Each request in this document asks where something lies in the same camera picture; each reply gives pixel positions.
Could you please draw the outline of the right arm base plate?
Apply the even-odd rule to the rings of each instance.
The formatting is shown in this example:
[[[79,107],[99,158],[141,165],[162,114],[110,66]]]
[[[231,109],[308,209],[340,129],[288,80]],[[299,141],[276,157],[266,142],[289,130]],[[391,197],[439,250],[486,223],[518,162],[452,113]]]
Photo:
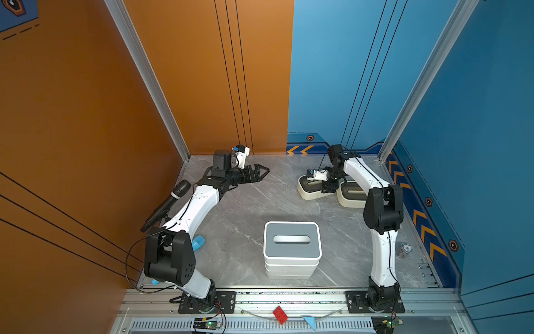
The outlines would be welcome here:
[[[406,312],[401,299],[385,299],[379,301],[374,296],[369,296],[367,291],[349,290],[345,292],[346,305],[349,313],[386,314],[394,315]]]

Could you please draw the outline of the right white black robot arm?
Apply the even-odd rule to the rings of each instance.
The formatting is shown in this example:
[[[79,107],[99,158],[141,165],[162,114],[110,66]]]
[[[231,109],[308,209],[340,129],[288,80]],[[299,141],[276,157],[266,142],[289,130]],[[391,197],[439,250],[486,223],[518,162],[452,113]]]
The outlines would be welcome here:
[[[403,190],[376,174],[357,153],[334,145],[327,151],[323,192],[332,192],[349,176],[366,194],[363,219],[371,231],[373,260],[367,290],[367,304],[376,311],[404,313],[401,284],[396,276],[396,238],[404,220]]]

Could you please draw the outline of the grey lid tissue box back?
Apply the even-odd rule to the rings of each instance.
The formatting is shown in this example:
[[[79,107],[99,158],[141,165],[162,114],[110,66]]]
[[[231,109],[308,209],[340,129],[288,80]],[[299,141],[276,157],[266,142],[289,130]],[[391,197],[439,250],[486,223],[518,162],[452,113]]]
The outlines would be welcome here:
[[[266,269],[269,271],[314,271],[318,267],[320,260],[272,260],[265,259]]]

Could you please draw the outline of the grey lid tissue box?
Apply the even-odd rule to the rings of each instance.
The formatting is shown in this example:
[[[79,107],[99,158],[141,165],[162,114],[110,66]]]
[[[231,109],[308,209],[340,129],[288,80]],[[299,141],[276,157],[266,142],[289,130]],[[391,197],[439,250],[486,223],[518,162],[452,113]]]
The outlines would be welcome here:
[[[264,226],[264,259],[268,264],[315,264],[322,258],[319,227],[314,222],[269,221]]]
[[[266,275],[271,280],[307,280],[313,275],[311,272],[301,271],[270,271],[266,270]]]
[[[265,259],[266,269],[269,271],[314,271],[318,267],[320,260],[272,260]]]

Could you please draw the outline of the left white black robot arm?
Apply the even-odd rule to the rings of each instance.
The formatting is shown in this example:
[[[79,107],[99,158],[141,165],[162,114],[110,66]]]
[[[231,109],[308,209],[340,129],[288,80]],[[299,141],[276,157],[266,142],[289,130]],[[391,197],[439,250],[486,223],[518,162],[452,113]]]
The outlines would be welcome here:
[[[216,286],[196,268],[193,238],[227,192],[241,184],[260,182],[268,175],[269,168],[246,164],[249,154],[250,149],[243,145],[215,151],[203,177],[194,185],[182,180],[140,229],[147,235],[145,276],[178,286],[187,301],[204,312],[215,306]]]

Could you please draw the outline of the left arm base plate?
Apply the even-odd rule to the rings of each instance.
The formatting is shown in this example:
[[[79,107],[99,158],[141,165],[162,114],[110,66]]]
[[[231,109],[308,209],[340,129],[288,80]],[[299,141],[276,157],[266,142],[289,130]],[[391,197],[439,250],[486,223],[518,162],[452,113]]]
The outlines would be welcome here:
[[[207,298],[198,299],[192,296],[183,296],[179,304],[178,313],[215,314],[222,310],[225,314],[233,314],[236,306],[236,292],[232,290],[217,290],[209,293]]]

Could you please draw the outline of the grey lid tissue box front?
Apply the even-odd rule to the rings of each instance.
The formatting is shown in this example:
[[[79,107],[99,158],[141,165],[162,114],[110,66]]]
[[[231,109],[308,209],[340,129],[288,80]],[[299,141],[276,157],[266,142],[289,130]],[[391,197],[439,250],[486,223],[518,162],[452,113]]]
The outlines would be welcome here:
[[[270,271],[266,270],[266,275],[271,280],[307,280],[313,275],[311,272],[301,271]]]

